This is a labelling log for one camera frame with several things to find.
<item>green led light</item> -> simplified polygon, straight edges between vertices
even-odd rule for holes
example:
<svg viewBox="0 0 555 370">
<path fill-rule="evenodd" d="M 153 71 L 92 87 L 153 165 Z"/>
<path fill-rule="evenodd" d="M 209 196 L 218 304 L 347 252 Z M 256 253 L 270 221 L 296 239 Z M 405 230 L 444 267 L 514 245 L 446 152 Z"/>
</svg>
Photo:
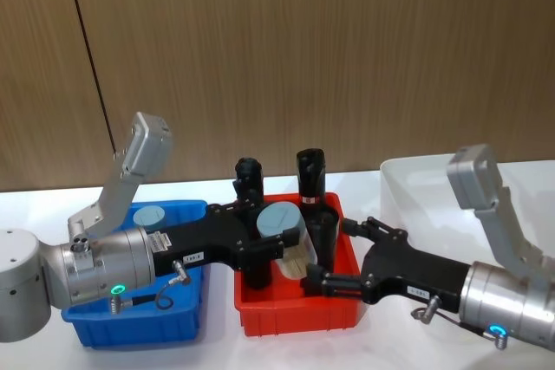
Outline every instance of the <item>green led light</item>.
<svg viewBox="0 0 555 370">
<path fill-rule="evenodd" d="M 124 285 L 115 285 L 112 288 L 112 290 L 110 290 L 110 292 L 112 293 L 112 295 L 122 294 L 123 292 L 125 292 L 125 286 Z"/>
</svg>

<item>black cylinder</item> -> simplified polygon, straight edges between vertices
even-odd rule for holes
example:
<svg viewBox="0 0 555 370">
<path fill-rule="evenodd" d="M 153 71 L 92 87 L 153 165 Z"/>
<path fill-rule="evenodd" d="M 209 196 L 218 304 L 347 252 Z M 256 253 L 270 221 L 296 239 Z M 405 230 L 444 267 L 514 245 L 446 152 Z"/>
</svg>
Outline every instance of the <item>black cylinder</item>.
<svg viewBox="0 0 555 370">
<path fill-rule="evenodd" d="M 241 158 L 235 165 L 235 173 L 237 178 L 233 181 L 233 187 L 237 193 L 237 199 L 239 201 L 248 199 L 257 205 L 262 205 L 264 202 L 262 165 L 254 158 Z M 256 218 L 257 216 L 250 212 L 247 212 L 242 218 L 251 240 L 260 238 Z M 243 276 L 245 284 L 250 288 L 262 289 L 267 287 L 271 283 L 270 262 L 245 270 Z"/>
<path fill-rule="evenodd" d="M 297 153 L 298 193 L 301 204 L 320 204 L 326 192 L 326 159 L 322 149 Z"/>
<path fill-rule="evenodd" d="M 237 199 L 250 199 L 262 203 L 264 199 L 264 177 L 262 165 L 254 158 L 241 158 L 235 165 L 236 179 L 233 187 Z"/>
<path fill-rule="evenodd" d="M 318 210 L 308 213 L 304 222 L 318 257 L 318 265 L 329 272 L 333 272 L 336 259 L 337 233 L 339 231 L 339 214 L 334 208 L 322 204 Z"/>
</svg>

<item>white table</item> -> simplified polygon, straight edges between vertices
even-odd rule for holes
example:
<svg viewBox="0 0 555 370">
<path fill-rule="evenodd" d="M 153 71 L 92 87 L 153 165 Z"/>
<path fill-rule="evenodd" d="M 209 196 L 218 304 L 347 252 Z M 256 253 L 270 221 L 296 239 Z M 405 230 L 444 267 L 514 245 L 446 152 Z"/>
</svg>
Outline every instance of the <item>white table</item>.
<svg viewBox="0 0 555 370">
<path fill-rule="evenodd" d="M 264 180 L 266 193 L 297 190 L 296 177 Z M 339 194 L 346 217 L 380 214 L 379 172 L 327 176 L 327 190 Z M 45 243 L 67 241 L 67 218 L 96 200 L 100 188 L 0 194 L 0 228 L 31 230 Z M 230 180 L 143 185 L 135 201 L 204 199 L 226 203 L 235 197 Z M 359 264 L 370 243 L 352 239 Z M 391 296 L 367 310 L 349 330 L 247 338 L 233 306 L 233 275 L 209 267 L 204 317 L 197 340 L 164 347 L 97 351 L 82 347 L 70 324 L 53 310 L 49 324 L 25 341 L 0 344 L 0 369 L 488 369 L 554 368 L 555 353 L 511 340 L 505 352 L 441 319 L 424 326 L 410 311 L 417 302 Z"/>
</svg>

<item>plastic container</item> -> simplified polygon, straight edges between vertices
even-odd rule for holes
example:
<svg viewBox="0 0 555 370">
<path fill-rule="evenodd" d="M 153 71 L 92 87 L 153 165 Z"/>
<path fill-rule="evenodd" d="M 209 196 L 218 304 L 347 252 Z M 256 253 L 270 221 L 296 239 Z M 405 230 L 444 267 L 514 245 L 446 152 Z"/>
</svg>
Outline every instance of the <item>plastic container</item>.
<svg viewBox="0 0 555 370">
<path fill-rule="evenodd" d="M 204 201 L 133 203 L 123 224 L 116 231 L 134 227 L 133 215 L 148 205 L 158 205 L 164 209 L 166 225 L 202 218 L 206 208 Z M 85 347 L 192 340 L 197 336 L 200 326 L 203 270 L 202 267 L 193 268 L 188 273 L 191 277 L 189 285 L 177 285 L 165 292 L 174 301 L 173 307 L 166 311 L 158 310 L 153 302 L 148 302 L 124 309 L 118 315 L 111 315 L 108 299 L 101 299 L 64 309 L 62 318 L 74 325 L 79 340 Z M 173 276 L 158 277 L 154 285 L 125 292 L 122 298 L 156 293 L 170 277 Z"/>
<path fill-rule="evenodd" d="M 453 154 L 390 159 L 382 163 L 381 220 L 408 231 L 418 250 L 460 262 L 497 264 L 473 210 L 459 207 L 447 179 Z M 499 164 L 503 183 L 526 238 L 555 255 L 552 209 L 555 161 Z"/>
<path fill-rule="evenodd" d="M 265 196 L 264 200 L 300 204 L 298 194 Z M 326 203 L 343 217 L 336 194 L 327 193 Z M 341 231 L 334 272 L 360 275 L 349 236 Z M 364 304 L 358 300 L 305 296 L 299 281 L 284 277 L 275 262 L 271 263 L 271 274 L 271 285 L 264 289 L 249 288 L 243 275 L 235 274 L 235 308 L 247 336 L 352 328 L 362 317 Z"/>
</svg>

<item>wooden wall panel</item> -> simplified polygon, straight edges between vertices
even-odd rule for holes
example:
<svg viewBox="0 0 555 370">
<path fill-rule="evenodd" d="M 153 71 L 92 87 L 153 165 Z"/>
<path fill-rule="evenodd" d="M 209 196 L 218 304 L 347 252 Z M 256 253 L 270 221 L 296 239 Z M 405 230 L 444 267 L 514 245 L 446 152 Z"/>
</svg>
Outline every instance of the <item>wooden wall panel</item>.
<svg viewBox="0 0 555 370">
<path fill-rule="evenodd" d="M 176 137 L 167 179 L 241 155 L 329 171 L 490 142 L 555 158 L 555 0 L 79 0 L 119 146 L 136 110 Z"/>
<path fill-rule="evenodd" d="M 0 0 L 0 190 L 101 184 L 112 147 L 74 0 Z"/>
</svg>

